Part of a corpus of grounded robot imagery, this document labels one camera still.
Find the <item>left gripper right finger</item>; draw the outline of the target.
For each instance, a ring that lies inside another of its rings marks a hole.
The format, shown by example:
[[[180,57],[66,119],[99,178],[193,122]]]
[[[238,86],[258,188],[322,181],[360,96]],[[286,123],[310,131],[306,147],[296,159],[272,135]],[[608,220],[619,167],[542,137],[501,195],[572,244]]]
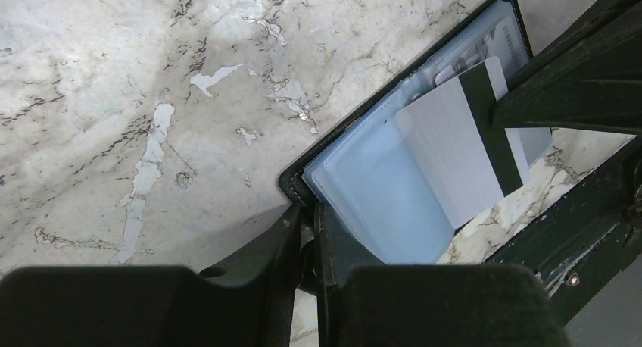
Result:
[[[387,265],[313,212],[321,346],[567,346],[541,282],[515,264]]]

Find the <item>black card holder wallet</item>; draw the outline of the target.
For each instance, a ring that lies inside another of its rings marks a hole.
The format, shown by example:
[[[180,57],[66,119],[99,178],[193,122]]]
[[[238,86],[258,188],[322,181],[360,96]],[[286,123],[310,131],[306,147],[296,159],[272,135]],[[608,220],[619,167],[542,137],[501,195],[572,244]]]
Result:
[[[387,264],[432,264],[453,228],[394,124],[404,106],[433,90],[438,65],[468,28],[516,21],[533,56],[518,0],[485,0],[468,17],[336,125],[279,176],[294,203],[331,207],[345,230]]]

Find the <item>white striped credit card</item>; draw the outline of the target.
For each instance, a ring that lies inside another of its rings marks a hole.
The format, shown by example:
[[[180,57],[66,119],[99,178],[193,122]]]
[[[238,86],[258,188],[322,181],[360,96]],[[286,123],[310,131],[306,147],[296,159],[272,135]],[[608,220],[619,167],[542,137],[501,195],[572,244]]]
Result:
[[[490,57],[394,116],[453,228],[531,182],[519,130],[492,123],[507,93],[500,59]]]

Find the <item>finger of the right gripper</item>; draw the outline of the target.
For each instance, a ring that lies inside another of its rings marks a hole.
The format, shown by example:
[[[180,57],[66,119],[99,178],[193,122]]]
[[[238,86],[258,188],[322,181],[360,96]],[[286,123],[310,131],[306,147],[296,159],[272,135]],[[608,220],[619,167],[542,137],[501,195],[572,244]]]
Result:
[[[496,127],[641,133],[641,0],[597,0],[492,110]]]

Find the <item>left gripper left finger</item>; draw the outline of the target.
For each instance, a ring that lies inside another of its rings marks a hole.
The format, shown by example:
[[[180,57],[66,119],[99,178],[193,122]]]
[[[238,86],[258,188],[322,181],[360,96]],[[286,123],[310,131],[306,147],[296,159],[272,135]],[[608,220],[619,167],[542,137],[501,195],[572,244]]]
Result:
[[[184,266],[24,267],[1,280],[3,346],[287,346],[299,205],[200,272]]]

